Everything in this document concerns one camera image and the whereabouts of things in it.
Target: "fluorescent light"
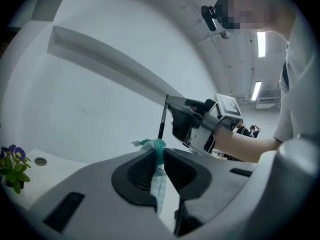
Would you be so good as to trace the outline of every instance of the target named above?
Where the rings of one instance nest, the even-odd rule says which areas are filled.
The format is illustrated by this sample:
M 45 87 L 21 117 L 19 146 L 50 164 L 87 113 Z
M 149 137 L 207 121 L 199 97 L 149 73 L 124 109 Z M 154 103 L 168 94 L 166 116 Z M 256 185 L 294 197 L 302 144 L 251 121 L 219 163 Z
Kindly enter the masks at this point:
M 257 99 L 261 84 L 262 84 L 261 81 L 255 82 L 255 87 L 254 87 L 254 91 L 251 98 L 252 101 L 255 101 Z
M 265 32 L 257 32 L 258 37 L 258 56 L 264 57 L 266 56 L 266 33 Z

